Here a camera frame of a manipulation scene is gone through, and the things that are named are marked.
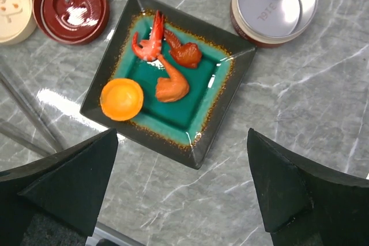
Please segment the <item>dark red chicken wing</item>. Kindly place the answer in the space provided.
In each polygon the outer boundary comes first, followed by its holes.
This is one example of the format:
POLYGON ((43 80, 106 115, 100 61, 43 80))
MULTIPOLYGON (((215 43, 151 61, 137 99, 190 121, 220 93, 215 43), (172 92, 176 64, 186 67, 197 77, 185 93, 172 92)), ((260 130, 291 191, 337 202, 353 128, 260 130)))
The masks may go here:
POLYGON ((171 31, 164 30, 164 38, 170 46, 169 53, 174 61, 186 68, 196 69, 202 59, 202 52, 195 43, 182 44, 178 37, 171 31))

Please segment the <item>orange egg tart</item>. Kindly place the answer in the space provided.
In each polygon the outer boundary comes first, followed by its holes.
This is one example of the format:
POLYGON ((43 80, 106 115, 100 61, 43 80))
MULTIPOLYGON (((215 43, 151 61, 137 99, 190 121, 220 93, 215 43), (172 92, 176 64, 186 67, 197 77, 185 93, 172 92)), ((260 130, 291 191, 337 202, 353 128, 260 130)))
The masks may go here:
POLYGON ((114 121, 125 121, 135 117, 142 109, 144 92, 141 86, 129 78, 110 80, 100 94, 103 114, 114 121))

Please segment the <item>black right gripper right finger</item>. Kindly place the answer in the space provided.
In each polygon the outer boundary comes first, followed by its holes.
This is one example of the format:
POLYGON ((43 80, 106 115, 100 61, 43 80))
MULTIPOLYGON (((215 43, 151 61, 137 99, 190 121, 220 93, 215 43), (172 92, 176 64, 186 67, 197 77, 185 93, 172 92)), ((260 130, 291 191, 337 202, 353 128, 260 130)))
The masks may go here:
POLYGON ((247 152, 273 245, 368 245, 368 180, 294 153, 249 129, 247 152))

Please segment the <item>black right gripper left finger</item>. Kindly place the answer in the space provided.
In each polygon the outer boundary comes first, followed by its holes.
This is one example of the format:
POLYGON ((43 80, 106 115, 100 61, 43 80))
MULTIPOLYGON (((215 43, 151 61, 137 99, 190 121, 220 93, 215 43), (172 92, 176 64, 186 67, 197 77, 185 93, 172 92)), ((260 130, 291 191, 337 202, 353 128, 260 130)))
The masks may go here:
POLYGON ((93 235, 118 149, 108 129, 1 172, 1 245, 85 245, 93 235))

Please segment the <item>metal food tongs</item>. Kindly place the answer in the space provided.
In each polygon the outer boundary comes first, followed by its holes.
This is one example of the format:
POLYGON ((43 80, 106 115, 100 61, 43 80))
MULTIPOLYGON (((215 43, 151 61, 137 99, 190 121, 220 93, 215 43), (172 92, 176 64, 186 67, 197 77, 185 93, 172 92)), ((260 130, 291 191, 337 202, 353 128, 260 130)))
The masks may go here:
MULTIPOLYGON (((7 91, 8 95, 14 100, 18 105, 19 109, 22 110, 23 114, 28 118, 28 120, 33 124, 35 129, 43 136, 49 146, 54 152, 61 152, 64 150, 63 145, 57 140, 50 129, 47 127, 45 122, 42 121, 39 114, 27 101, 27 98, 23 94, 18 92, 11 82, 6 78, 6 76, 1 73, 1 85, 7 91)), ((9 122, 1 119, 1 134, 7 136, 8 138, 14 140, 15 142, 23 145, 25 148, 37 153, 42 157, 47 157, 52 155, 52 151, 45 148, 43 145, 35 144, 30 139, 29 136, 23 132, 20 128, 10 124, 9 122)))

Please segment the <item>red toy shrimp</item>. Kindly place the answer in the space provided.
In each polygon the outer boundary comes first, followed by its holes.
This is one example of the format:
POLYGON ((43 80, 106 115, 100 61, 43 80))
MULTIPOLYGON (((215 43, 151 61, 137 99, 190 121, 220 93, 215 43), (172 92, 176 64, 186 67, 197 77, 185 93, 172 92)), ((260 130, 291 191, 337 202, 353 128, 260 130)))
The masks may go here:
POLYGON ((138 58, 147 62, 153 62, 161 54, 164 20, 164 15, 160 11, 157 11, 153 19, 153 27, 148 40, 143 39, 138 42, 138 32, 134 34, 131 48, 138 58))

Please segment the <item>orange chicken drumstick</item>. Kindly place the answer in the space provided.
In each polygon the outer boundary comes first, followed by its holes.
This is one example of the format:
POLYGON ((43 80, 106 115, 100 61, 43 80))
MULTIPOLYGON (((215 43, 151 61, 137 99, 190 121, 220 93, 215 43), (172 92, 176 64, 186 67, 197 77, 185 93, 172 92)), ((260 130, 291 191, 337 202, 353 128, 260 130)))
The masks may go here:
POLYGON ((155 96, 158 101, 169 103, 184 98, 190 90, 189 83, 184 75, 171 65, 162 54, 158 56, 158 60, 165 67, 168 78, 159 77, 157 79, 155 96))

